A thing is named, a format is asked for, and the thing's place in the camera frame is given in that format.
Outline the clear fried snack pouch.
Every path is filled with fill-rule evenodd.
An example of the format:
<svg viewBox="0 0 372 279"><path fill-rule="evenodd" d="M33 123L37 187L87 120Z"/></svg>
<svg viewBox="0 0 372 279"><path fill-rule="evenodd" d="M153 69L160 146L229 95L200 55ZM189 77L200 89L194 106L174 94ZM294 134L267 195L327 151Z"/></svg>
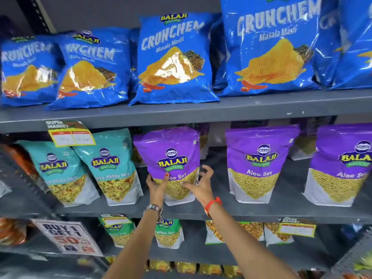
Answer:
<svg viewBox="0 0 372 279"><path fill-rule="evenodd" d="M207 229L205 245L224 244L225 241L216 229L214 222L212 220L206 220L205 224ZM239 224L258 241L265 241L263 223L240 221Z"/></svg>
<svg viewBox="0 0 372 279"><path fill-rule="evenodd" d="M279 233L279 223L264 222L263 228L266 247L276 244L283 245L295 243L292 235Z"/></svg>

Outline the dark slotted shelf upright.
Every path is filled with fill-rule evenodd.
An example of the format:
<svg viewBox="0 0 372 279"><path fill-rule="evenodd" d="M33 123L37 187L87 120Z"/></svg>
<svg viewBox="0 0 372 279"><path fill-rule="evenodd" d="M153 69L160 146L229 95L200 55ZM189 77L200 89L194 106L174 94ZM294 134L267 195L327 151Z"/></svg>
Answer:
<svg viewBox="0 0 372 279"><path fill-rule="evenodd" d="M52 25L47 24L46 13L41 10L37 0L16 0L24 14L31 31L35 34L54 34Z"/></svg>

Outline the purple snack pouch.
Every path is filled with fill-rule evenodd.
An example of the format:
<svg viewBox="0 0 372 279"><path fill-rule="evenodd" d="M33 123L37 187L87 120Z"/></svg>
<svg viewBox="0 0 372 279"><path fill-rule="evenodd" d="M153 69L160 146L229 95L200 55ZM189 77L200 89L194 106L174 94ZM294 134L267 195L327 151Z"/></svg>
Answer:
<svg viewBox="0 0 372 279"><path fill-rule="evenodd" d="M134 136L133 143L154 183L160 185L165 174L169 175L164 195L166 205L195 200L194 194L181 183L195 184L199 176L200 145L196 130L181 126L150 131Z"/></svg>
<svg viewBox="0 0 372 279"><path fill-rule="evenodd" d="M351 207L372 171L372 123L317 130L303 195L318 206Z"/></svg>
<svg viewBox="0 0 372 279"><path fill-rule="evenodd" d="M199 125L199 144L200 144L200 159L206 159L208 155L208 137L210 125L209 123L200 123Z"/></svg>
<svg viewBox="0 0 372 279"><path fill-rule="evenodd" d="M230 193L239 203L268 204L299 125L228 129Z"/></svg>
<svg viewBox="0 0 372 279"><path fill-rule="evenodd" d="M312 158L316 151L318 128L323 125L332 125L336 119L337 116L291 118L290 124L297 124L300 133L289 150L289 157L294 161Z"/></svg>

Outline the person's left hand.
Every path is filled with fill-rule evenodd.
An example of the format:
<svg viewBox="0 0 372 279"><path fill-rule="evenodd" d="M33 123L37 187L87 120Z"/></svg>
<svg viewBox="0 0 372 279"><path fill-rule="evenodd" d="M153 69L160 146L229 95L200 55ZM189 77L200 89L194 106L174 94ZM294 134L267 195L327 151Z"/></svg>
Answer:
<svg viewBox="0 0 372 279"><path fill-rule="evenodd" d="M160 185L158 185L153 179L151 174L148 174L146 178L146 184L150 192L150 202L149 204L155 204L160 207L163 207L165 189L163 187L163 179L161 180Z"/></svg>

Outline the silver wristwatch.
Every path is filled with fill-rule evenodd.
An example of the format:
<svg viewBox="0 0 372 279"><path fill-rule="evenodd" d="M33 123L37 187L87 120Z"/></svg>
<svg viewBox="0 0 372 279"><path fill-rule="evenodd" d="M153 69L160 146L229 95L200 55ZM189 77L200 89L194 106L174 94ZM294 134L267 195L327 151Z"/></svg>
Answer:
<svg viewBox="0 0 372 279"><path fill-rule="evenodd" d="M145 215L145 213L147 211L154 211L154 212L156 212L157 213L157 223L160 223L161 222L162 215L163 215L163 209L162 209L162 207L160 207L158 205L155 205L155 204L149 204L149 205L146 206L143 215Z"/></svg>

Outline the person's right forearm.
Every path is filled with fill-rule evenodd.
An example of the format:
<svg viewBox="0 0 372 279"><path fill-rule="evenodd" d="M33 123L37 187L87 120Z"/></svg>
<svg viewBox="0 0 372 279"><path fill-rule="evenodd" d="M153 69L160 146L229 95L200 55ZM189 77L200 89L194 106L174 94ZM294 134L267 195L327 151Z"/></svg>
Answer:
<svg viewBox="0 0 372 279"><path fill-rule="evenodd" d="M245 279L299 279L297 274L214 203L209 213Z"/></svg>

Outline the white red offer sign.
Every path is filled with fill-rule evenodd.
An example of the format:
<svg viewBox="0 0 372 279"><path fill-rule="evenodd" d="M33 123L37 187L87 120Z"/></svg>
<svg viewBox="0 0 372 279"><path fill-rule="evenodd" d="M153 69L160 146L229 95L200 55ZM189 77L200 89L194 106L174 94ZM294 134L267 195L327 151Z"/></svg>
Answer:
<svg viewBox="0 0 372 279"><path fill-rule="evenodd" d="M63 254L103 257L95 239L81 222L31 219Z"/></svg>

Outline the teal snack mix pouch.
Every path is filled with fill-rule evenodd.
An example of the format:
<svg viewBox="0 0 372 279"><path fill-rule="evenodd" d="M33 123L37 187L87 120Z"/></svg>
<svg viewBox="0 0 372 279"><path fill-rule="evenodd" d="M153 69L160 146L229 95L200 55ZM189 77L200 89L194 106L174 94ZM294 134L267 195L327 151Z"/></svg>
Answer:
<svg viewBox="0 0 372 279"><path fill-rule="evenodd" d="M94 133L95 145L73 146L86 164L109 206L133 205L143 196L132 161L128 128Z"/></svg>
<svg viewBox="0 0 372 279"><path fill-rule="evenodd" d="M63 206L89 205L99 198L87 169L71 147L58 148L49 141L16 143L28 152L36 171Z"/></svg>

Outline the person's left forearm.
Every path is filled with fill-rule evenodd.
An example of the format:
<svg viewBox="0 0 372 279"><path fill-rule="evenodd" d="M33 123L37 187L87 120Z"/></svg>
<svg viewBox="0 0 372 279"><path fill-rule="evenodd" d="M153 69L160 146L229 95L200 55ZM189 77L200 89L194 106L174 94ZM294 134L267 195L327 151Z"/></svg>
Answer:
<svg viewBox="0 0 372 279"><path fill-rule="evenodd" d="M142 279L158 219L155 210L145 211L134 234L102 279Z"/></svg>

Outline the yellow green price label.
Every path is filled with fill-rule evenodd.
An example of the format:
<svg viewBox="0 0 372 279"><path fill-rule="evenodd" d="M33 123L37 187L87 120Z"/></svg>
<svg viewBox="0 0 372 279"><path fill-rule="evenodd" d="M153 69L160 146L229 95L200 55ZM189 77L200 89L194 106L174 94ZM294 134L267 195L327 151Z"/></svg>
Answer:
<svg viewBox="0 0 372 279"><path fill-rule="evenodd" d="M132 220L121 214L102 214L98 216L105 228L122 228L123 225L132 224Z"/></svg>
<svg viewBox="0 0 372 279"><path fill-rule="evenodd" d="M81 121L45 120L47 132L58 148L96 145L91 131Z"/></svg>
<svg viewBox="0 0 372 279"><path fill-rule="evenodd" d="M316 228L315 220L287 216L281 218L278 233L314 238Z"/></svg>

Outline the red wrist thread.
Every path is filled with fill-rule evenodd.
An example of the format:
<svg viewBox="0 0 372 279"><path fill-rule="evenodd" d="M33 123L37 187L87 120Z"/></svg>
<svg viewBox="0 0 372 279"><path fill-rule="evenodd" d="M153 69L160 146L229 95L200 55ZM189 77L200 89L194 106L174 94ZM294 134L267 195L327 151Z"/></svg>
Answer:
<svg viewBox="0 0 372 279"><path fill-rule="evenodd" d="M221 201L221 199L220 199L219 197L215 197L215 199L209 201L209 202L206 204L206 206L204 207L204 211L205 211L206 215L207 215L209 218L211 218L211 215L210 215L210 213L209 213L209 210L210 210L211 206L212 206L214 203L217 203L217 204L219 204L220 206L222 206L222 201Z"/></svg>

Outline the orange snack packet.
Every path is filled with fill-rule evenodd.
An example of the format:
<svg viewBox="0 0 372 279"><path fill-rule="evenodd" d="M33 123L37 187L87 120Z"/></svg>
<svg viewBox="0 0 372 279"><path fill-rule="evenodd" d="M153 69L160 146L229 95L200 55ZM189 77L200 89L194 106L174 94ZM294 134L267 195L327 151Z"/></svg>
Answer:
<svg viewBox="0 0 372 279"><path fill-rule="evenodd" d="M32 179L40 178L28 153L19 145L2 145L2 148L12 157L17 165Z"/></svg>
<svg viewBox="0 0 372 279"><path fill-rule="evenodd" d="M0 247L24 244L28 239L30 220L0 218Z"/></svg>

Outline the person's right hand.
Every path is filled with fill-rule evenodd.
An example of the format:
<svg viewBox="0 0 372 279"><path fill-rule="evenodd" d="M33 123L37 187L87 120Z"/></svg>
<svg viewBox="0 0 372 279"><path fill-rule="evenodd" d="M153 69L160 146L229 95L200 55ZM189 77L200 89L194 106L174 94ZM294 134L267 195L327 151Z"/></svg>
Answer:
<svg viewBox="0 0 372 279"><path fill-rule="evenodd" d="M208 165L202 165L202 168L205 169L206 172L199 173L201 179L197 184L197 189L195 189L192 193L195 195L196 199L201 203L201 205L205 207L209 201L215 199L211 189L211 178L214 171Z"/></svg>

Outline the green snack pouch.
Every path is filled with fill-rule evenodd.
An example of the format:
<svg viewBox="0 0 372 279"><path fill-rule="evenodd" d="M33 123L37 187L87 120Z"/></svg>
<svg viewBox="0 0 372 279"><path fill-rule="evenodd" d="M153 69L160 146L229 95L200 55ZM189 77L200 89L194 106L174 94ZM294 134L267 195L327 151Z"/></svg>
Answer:
<svg viewBox="0 0 372 279"><path fill-rule="evenodd" d="M156 225L155 238L159 248L179 249L184 241L180 220L162 218Z"/></svg>
<svg viewBox="0 0 372 279"><path fill-rule="evenodd" d="M104 229L107 232L107 234L112 238L115 247L123 248L125 244L127 243L128 239L130 239L130 237L134 233L136 229L136 225L133 222L132 224L129 224L129 225L123 225L122 228L105 228L104 227Z"/></svg>

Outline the grey perforated shelf panel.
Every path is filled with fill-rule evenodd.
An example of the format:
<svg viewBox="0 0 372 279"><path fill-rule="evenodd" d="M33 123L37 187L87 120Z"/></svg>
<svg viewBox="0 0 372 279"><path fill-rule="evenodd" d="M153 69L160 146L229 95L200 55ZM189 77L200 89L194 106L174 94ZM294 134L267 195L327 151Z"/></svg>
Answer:
<svg viewBox="0 0 372 279"><path fill-rule="evenodd" d="M331 268L329 279L372 279L372 237L360 239Z"/></svg>

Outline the row of blue chip bags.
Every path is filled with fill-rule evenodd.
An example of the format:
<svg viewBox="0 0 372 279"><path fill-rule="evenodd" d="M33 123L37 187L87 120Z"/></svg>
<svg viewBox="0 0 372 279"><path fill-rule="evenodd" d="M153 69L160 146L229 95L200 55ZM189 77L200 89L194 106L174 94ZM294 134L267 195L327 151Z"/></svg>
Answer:
<svg viewBox="0 0 372 279"><path fill-rule="evenodd" d="M21 35L0 16L0 106L207 103L372 88L372 0L220 0L221 13Z"/></svg>

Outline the grey metal shelf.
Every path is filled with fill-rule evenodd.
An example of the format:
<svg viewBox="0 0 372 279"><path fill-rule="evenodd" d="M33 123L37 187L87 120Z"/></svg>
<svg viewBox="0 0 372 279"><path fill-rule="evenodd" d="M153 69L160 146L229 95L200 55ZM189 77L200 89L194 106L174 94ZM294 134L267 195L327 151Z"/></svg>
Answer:
<svg viewBox="0 0 372 279"><path fill-rule="evenodd" d="M160 248L154 239L149 253L150 259L205 264L236 264L226 244L205 244L207 231L203 221L185 220L181 224L184 242L181 243L180 248ZM267 248L295 270L311 268L323 271L330 270L335 259L329 254L318 236L315 238L295 237L294 239L294 243L271 244ZM0 246L0 252L72 257L72 254L63 254L37 229L31 232L25 243L16 246Z"/></svg>
<svg viewBox="0 0 372 279"><path fill-rule="evenodd" d="M209 149L207 164L214 169L212 190L221 198L225 210L236 220L278 222L282 217L290 216L315 220L318 224L372 224L372 179L369 179L356 197L351 207L318 206L308 201L302 192L310 161L292 161L287 159L280 173L268 204L239 203L230 194L226 165L226 148ZM140 218L149 201L146 187L147 169L138 168L144 195L134 205L108 206L102 195L89 205L65 208L50 193L43 194L32 180L22 177L16 167L4 169L0 178L13 186L12 192L0 198L0 217L9 218L47 218L53 213L58 216L89 216L118 213L131 218Z"/></svg>
<svg viewBox="0 0 372 279"><path fill-rule="evenodd" d="M45 121L81 121L89 129L222 121L334 116L372 112L372 89L312 90L226 97L220 102L118 104L48 111L44 106L0 108L0 133L47 130Z"/></svg>

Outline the row of yellow packets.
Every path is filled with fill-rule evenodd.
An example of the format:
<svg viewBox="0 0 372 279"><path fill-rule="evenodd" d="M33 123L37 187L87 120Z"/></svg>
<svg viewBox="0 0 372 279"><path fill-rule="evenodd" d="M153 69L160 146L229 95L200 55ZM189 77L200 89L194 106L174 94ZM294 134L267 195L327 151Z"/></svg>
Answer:
<svg viewBox="0 0 372 279"><path fill-rule="evenodd" d="M167 273L173 270L180 274L194 275L197 272L203 275L224 275L232 279L235 277L244 277L239 266L224 266L218 264L202 264L191 262L167 262L158 259L147 259L142 272L129 272L126 275L115 275L114 279L139 279L139 277L150 270Z"/></svg>

